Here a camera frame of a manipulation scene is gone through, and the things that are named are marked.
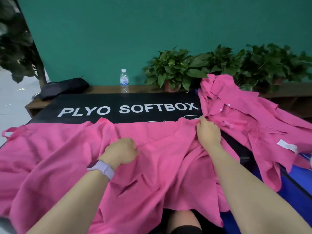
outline black bag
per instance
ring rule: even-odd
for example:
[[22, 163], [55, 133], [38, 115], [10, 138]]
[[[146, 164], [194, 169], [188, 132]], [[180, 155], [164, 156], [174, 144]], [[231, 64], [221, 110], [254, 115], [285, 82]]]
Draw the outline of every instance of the black bag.
[[82, 78], [73, 78], [61, 82], [50, 82], [44, 85], [37, 96], [42, 101], [56, 98], [60, 94], [82, 94], [89, 84]]

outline person's left hand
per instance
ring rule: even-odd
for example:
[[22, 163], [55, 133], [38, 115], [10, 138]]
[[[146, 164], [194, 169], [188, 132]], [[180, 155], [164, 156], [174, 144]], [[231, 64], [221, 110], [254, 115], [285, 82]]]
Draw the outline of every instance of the person's left hand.
[[136, 156], [138, 156], [138, 151], [135, 142], [131, 138], [122, 138], [107, 146], [99, 159], [116, 170], [120, 164], [128, 164]]

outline green wall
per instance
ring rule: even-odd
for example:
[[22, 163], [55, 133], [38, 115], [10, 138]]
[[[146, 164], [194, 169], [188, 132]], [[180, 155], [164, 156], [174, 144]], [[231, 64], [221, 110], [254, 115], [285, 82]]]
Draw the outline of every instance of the green wall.
[[19, 0], [51, 81], [143, 84], [156, 50], [290, 45], [312, 54], [312, 0]]

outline white lettering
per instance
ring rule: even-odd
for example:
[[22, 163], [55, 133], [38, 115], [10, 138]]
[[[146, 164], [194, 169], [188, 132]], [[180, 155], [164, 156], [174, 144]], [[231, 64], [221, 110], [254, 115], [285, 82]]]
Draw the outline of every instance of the white lettering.
[[191, 103], [191, 104], [185, 103], [185, 104], [190, 106], [189, 110], [192, 110], [192, 108], [195, 108], [195, 109], [199, 110], [199, 108], [194, 107], [194, 103]]
[[[136, 111], [135, 110], [135, 107], [140, 107], [140, 110], [139, 111]], [[143, 107], [141, 106], [141, 105], [133, 105], [132, 107], [131, 107], [131, 111], [133, 111], [133, 112], [136, 112], [136, 113], [138, 113], [138, 112], [142, 112], [143, 111]]]
[[87, 116], [89, 116], [92, 113], [92, 111], [94, 111], [96, 108], [97, 107], [94, 107], [94, 108], [90, 109], [90, 108], [86, 107], [86, 109], [88, 111]]
[[176, 103], [174, 106], [175, 106], [177, 109], [182, 110], [182, 111], [184, 111], [184, 110], [186, 110], [186, 109], [188, 108], [187, 106], [185, 106], [185, 105], [182, 104], [182, 103]]
[[144, 107], [145, 107], [145, 111], [149, 112], [149, 109], [153, 109], [153, 104], [144, 104]]
[[160, 105], [162, 105], [162, 104], [154, 104], [154, 106], [157, 106], [157, 107], [158, 107], [158, 110], [159, 110], [160, 112], [162, 112], [162, 109], [161, 109]]
[[72, 117], [79, 117], [82, 116], [82, 114], [77, 114], [80, 108], [76, 108], [74, 114], [72, 114]]
[[[103, 108], [107, 108], [107, 112], [101, 113], [101, 110], [102, 110]], [[97, 110], [97, 113], [98, 113], [99, 115], [106, 115], [106, 114], [110, 113], [110, 107], [107, 107], [107, 106], [100, 107], [100, 108]]]
[[127, 106], [127, 105], [122, 105], [122, 106], [120, 106], [120, 113], [128, 113], [128, 112], [130, 112], [130, 110], [128, 109], [129, 108], [129, 106]]
[[163, 104], [167, 111], [174, 111], [175, 108], [172, 104]]
[[72, 113], [74, 111], [73, 108], [63, 108], [63, 110], [60, 112], [60, 114], [57, 117], [61, 117], [63, 114], [66, 113]]

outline pink garment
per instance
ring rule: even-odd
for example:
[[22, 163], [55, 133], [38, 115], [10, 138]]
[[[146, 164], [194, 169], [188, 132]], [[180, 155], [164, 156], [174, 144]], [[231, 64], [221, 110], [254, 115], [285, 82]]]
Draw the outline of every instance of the pink garment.
[[240, 90], [230, 75], [207, 76], [198, 90], [204, 116], [253, 152], [264, 183], [281, 189], [279, 163], [287, 172], [293, 164], [310, 168], [309, 161], [277, 143], [282, 139], [296, 145], [299, 153], [311, 152], [312, 124], [259, 93]]
[[[196, 209], [222, 226], [229, 207], [212, 162], [196, 138], [197, 120], [112, 124], [29, 124], [0, 149], [0, 215], [27, 232], [87, 172], [86, 166], [122, 137], [140, 151], [109, 182], [89, 233], [144, 234], [163, 208]], [[225, 140], [224, 149], [239, 158]]]

